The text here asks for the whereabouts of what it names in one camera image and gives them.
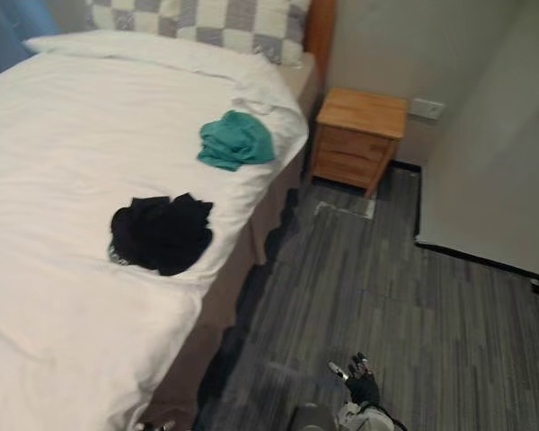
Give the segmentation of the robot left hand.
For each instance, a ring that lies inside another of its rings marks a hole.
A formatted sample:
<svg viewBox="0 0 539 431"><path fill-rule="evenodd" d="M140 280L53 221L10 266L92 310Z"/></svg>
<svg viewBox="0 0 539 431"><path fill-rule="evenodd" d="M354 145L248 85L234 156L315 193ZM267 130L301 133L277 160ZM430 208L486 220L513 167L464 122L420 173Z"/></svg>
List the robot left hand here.
<svg viewBox="0 0 539 431"><path fill-rule="evenodd" d="M133 427L134 431L173 431L176 427L176 421L171 420L163 423L162 425L155 425L151 423L136 423Z"/></svg>

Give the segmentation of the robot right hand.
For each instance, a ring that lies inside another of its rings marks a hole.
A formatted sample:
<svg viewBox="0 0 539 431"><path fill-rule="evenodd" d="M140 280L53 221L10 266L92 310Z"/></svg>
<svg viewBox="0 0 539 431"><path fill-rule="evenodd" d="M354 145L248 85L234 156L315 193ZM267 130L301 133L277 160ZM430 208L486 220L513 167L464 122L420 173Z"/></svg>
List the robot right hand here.
<svg viewBox="0 0 539 431"><path fill-rule="evenodd" d="M353 403L358 405L380 403L379 387L362 352L358 351L351 357L347 372L332 361L329 361L327 366L347 387Z"/></svg>

